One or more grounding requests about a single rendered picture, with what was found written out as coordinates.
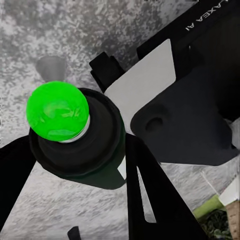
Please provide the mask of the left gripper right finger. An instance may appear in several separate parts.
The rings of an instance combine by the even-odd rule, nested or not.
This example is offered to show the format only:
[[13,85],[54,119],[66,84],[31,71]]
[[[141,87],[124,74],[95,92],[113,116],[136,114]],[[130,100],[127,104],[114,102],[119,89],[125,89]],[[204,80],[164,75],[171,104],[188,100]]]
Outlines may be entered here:
[[[145,142],[125,134],[129,240],[210,240]],[[145,220],[139,168],[156,223]]]

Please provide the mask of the insectifuge atomizer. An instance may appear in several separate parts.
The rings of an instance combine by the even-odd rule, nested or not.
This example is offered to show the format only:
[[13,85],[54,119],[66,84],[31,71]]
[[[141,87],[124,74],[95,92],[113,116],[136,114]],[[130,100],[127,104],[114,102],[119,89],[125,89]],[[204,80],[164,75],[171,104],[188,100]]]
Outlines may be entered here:
[[30,149],[45,170],[61,179],[119,189],[127,183],[127,130],[120,109],[97,90],[64,82],[67,68],[57,55],[36,61],[45,84],[26,105]]

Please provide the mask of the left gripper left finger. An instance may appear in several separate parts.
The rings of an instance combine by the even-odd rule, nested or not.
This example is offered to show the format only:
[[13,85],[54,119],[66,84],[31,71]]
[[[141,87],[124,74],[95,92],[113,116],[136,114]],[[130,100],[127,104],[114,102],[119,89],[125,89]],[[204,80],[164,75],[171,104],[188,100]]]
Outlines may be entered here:
[[0,232],[4,227],[37,159],[29,135],[0,148]]

